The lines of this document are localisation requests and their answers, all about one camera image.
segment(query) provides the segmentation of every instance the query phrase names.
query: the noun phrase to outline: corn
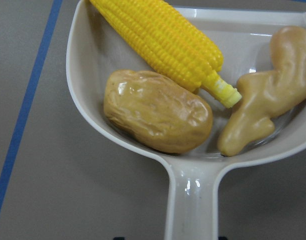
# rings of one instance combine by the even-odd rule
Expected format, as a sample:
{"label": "corn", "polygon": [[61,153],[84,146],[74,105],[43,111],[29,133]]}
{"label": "corn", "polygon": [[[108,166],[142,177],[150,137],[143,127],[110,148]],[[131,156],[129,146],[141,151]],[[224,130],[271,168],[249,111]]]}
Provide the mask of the corn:
{"label": "corn", "polygon": [[163,0],[90,0],[107,22],[158,73],[190,92],[208,91],[226,108],[241,99],[218,72],[223,55]]}

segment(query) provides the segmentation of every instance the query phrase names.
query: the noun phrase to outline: gray floor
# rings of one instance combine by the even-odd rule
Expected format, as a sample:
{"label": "gray floor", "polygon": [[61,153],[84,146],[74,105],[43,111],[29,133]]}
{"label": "gray floor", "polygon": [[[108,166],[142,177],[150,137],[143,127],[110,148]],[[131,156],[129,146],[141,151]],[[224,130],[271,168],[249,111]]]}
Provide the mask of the gray floor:
{"label": "gray floor", "polygon": [[[169,0],[205,8],[306,11],[288,0]],[[168,175],[105,139],[78,113],[66,82],[77,0],[63,0],[0,211],[0,240],[162,240]],[[52,7],[0,0],[0,176]],[[306,240],[306,150],[229,172],[219,188],[229,240]]]}

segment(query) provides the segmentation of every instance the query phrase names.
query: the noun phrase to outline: white scoop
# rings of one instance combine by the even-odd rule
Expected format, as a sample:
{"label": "white scoop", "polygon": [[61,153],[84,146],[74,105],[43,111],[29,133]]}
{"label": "white scoop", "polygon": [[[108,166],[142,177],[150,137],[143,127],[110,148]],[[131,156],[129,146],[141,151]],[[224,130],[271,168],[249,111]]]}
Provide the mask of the white scoop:
{"label": "white scoop", "polygon": [[[224,54],[221,71],[231,84],[243,74],[270,69],[271,35],[285,25],[306,26],[306,14],[178,8],[213,39]],[[150,68],[104,21],[88,0],[77,6],[67,45],[66,74],[72,99],[82,116],[113,142],[160,162],[169,175],[165,240],[218,239],[218,187],[230,170],[265,164],[306,148],[306,101],[277,119],[277,132],[247,151],[223,157],[216,149],[229,110],[206,93],[213,108],[210,138],[181,156],[151,150],[112,128],[103,114],[106,80],[117,69]]]}

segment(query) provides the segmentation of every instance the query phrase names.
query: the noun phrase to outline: toy vegetable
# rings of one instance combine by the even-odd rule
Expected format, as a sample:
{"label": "toy vegetable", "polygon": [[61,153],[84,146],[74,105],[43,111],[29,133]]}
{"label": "toy vegetable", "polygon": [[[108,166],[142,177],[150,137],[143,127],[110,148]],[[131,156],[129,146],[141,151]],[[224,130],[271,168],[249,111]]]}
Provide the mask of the toy vegetable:
{"label": "toy vegetable", "polygon": [[117,70],[106,83],[105,116],[139,142],[182,154],[202,144],[213,124],[198,95],[153,71]]}
{"label": "toy vegetable", "polygon": [[218,47],[165,1],[90,2],[156,72],[190,92],[205,89],[227,108],[241,99],[217,73],[223,63]]}
{"label": "toy vegetable", "polygon": [[218,139],[222,154],[238,154],[248,143],[273,133],[276,118],[306,99],[306,29],[286,26],[270,41],[273,70],[243,75],[242,100]]}

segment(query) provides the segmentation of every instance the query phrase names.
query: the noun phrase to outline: wrinkled potato skin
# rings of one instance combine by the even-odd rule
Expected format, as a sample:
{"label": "wrinkled potato skin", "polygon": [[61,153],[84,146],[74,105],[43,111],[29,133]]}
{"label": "wrinkled potato skin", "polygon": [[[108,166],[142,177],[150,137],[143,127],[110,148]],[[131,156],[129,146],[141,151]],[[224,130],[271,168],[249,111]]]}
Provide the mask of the wrinkled potato skin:
{"label": "wrinkled potato skin", "polygon": [[142,144],[174,154],[202,144],[213,124],[212,110],[201,97],[153,71],[113,72],[104,113]]}

